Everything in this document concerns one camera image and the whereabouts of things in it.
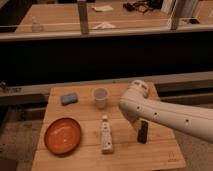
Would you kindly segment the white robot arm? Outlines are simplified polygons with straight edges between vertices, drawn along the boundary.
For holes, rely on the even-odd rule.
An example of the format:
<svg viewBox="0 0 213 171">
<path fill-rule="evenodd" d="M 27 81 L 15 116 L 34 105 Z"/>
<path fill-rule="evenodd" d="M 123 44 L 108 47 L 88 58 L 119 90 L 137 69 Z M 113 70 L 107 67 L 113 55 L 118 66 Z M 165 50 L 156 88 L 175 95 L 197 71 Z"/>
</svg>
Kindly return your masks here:
<svg viewBox="0 0 213 171">
<path fill-rule="evenodd" d="M 119 110 L 130 123 L 144 118 L 213 143 L 213 109 L 155 101 L 149 95 L 142 80 L 132 81 L 122 94 Z"/>
</svg>

